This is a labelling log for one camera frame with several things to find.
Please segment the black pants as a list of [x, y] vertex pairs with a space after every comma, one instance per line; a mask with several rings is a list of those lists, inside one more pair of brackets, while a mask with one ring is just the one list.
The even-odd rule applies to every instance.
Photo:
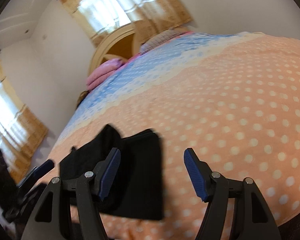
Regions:
[[121, 161], [109, 194], [97, 201], [98, 210], [117, 217], [163, 219], [161, 141], [151, 129], [123, 138], [107, 124], [92, 141], [72, 148], [61, 160], [61, 179], [76, 179], [91, 171], [106, 159], [112, 148], [120, 150]]

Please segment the dark maroon dotted garment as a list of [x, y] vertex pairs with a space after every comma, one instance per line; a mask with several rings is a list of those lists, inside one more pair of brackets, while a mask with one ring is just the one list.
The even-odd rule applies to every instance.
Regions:
[[285, 224], [279, 226], [281, 239], [300, 239], [300, 216], [296, 216]]

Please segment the beige side window curtain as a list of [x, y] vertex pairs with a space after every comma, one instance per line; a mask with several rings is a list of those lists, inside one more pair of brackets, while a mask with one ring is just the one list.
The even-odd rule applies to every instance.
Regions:
[[0, 64], [0, 150], [15, 182], [27, 174], [48, 128], [17, 96]]

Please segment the brown fuzzy item beside bed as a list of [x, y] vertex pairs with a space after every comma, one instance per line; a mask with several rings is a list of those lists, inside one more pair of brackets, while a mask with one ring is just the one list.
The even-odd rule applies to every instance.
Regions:
[[82, 103], [82, 101], [87, 97], [87, 95], [89, 94], [88, 90], [85, 90], [83, 92], [80, 93], [77, 102], [76, 102], [76, 108], [79, 107], [79, 105]]

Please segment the folded pink blanket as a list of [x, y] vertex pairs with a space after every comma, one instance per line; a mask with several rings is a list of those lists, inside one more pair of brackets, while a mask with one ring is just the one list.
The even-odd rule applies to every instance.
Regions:
[[119, 58], [114, 58], [106, 61], [98, 66], [87, 78], [86, 87], [88, 91], [93, 90], [101, 83], [103, 83], [108, 77], [114, 74], [120, 67], [124, 65], [124, 61]]

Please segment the peach blue patterned bedspread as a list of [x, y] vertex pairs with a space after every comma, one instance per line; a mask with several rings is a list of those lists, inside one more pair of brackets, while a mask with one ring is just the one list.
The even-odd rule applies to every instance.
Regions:
[[102, 216], [118, 239], [194, 239], [206, 204], [186, 148], [223, 176], [257, 183], [277, 224], [300, 213], [300, 41], [262, 33], [185, 34], [137, 57], [80, 104], [49, 158], [106, 125], [162, 137], [165, 219]]

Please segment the cream wooden headboard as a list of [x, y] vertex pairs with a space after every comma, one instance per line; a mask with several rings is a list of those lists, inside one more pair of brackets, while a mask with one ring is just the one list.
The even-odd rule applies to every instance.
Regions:
[[121, 58], [127, 62], [139, 52], [140, 47], [141, 44], [131, 23], [116, 29], [97, 46], [90, 61], [88, 75], [108, 60]]

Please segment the beige patterned window curtain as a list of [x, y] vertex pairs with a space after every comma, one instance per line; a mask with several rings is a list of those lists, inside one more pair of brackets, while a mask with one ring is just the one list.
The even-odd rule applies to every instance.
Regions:
[[59, 0], [94, 46], [131, 24], [140, 44], [192, 21], [181, 0]]

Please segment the plaid pillow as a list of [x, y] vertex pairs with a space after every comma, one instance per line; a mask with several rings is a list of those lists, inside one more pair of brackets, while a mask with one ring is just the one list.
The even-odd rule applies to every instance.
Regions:
[[168, 29], [166, 31], [163, 31], [162, 33], [155, 35], [154, 37], [150, 38], [147, 42], [145, 42], [140, 47], [139, 54], [143, 55], [149, 52], [150, 50], [164, 44], [165, 42], [185, 33], [187, 33], [187, 31], [181, 29]]

